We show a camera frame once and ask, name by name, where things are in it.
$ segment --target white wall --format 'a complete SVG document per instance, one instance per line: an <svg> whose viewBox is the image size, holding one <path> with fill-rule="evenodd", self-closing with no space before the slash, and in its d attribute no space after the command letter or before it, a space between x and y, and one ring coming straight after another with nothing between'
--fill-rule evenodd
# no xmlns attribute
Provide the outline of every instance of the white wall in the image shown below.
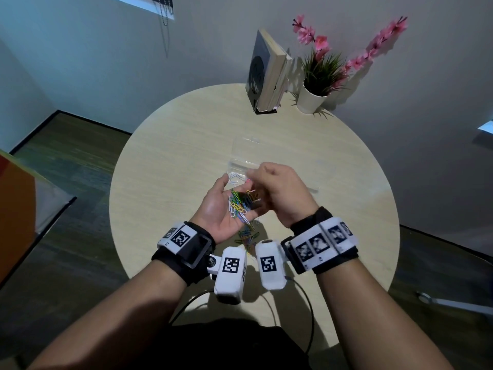
<svg viewBox="0 0 493 370"><path fill-rule="evenodd" d="M9 152L55 111L0 40L0 149Z"/></svg>
<svg viewBox="0 0 493 370"><path fill-rule="evenodd" d="M408 15L335 113L377 157L402 224L493 255L493 143L474 141L493 116L493 0L173 1L167 30L117 0L0 0L0 37L59 109L133 131L182 93L243 82L258 27L296 56L304 13L350 55Z"/></svg>

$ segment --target round table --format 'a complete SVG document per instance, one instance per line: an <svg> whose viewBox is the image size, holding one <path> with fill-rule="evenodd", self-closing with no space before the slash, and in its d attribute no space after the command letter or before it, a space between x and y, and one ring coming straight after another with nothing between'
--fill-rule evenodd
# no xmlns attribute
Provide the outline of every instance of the round table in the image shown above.
<svg viewBox="0 0 493 370"><path fill-rule="evenodd" d="M300 156L327 161L330 168L316 200L345 220L359 239L362 262L388 290L399 254L399 221L391 187L375 157L332 114L301 113L292 94L283 96L277 114L256 115L244 84L211 86L181 95L154 111L128 140L116 164L109 197L111 231L128 276L149 263L157 241L173 223L194 214L207 190L227 170L232 143L242 135L259 136L272 148L282 145L293 151L293 156L299 152ZM264 237L282 240L292 235L273 212L260 221ZM218 246L215 254L220 255L222 248ZM194 301L177 324L223 316L250 318L264 326L283 327L305 348L311 316L304 295L292 282L281 291L265 291L252 256L248 265L240 305L223 305L214 296L205 295ZM295 279L308 294L315 313L311 353L337 344L315 275L306 272ZM181 304L212 287L208 278L192 285Z"/></svg>

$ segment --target clear plastic box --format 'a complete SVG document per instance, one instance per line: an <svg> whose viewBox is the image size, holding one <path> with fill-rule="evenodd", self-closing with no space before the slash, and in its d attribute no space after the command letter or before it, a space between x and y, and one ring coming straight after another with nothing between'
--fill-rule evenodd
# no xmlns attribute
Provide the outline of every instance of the clear plastic box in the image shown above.
<svg viewBox="0 0 493 370"><path fill-rule="evenodd" d="M305 182L312 195L316 195L320 191L321 184L334 173L334 167L321 159L286 146L261 141L257 137L234 139L227 172L236 173L244 180L248 169L258 168L264 161L291 166Z"/></svg>

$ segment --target hand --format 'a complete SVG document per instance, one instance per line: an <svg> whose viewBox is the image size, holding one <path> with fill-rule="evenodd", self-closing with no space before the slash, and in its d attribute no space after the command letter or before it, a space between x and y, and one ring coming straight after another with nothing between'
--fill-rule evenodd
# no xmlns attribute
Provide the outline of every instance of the hand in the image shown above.
<svg viewBox="0 0 493 370"><path fill-rule="evenodd" d="M202 200L199 209L190 219L190 222L199 225L211 234L217 244L229 239L244 225L239 218L232 218L229 213L229 196L231 190L224 190L226 184L228 184L228 174L224 174L216 180L213 187ZM246 192L247 190L251 190L252 186L253 183L249 181L241 186L235 187L235 191ZM255 210L247 211L245 217L251 221L265 214L267 211L265 205L262 205Z"/></svg>
<svg viewBox="0 0 493 370"><path fill-rule="evenodd" d="M311 216L319 207L305 183L289 166L264 162L258 169L248 170L247 176L256 189L262 187L269 193L268 208L276 212L285 227Z"/></svg>

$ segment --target white pot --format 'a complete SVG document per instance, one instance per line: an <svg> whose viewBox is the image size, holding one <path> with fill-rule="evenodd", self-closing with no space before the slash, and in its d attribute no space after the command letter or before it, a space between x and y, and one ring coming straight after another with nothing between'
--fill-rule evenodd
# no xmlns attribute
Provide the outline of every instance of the white pot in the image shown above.
<svg viewBox="0 0 493 370"><path fill-rule="evenodd" d="M305 88L305 84L303 84L296 106L302 113L313 114L326 98L327 96L316 96L313 93L308 92Z"/></svg>

